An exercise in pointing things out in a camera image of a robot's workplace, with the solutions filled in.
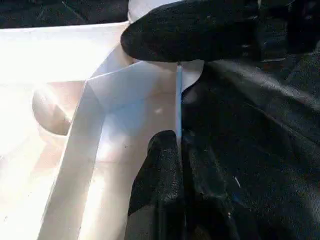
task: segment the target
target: white box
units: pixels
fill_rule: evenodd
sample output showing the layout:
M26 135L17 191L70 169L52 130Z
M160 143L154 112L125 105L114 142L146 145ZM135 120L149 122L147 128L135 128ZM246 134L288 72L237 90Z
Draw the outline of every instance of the white box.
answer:
M133 62L118 46L86 82L39 240L122 239L149 140L180 134L177 64Z

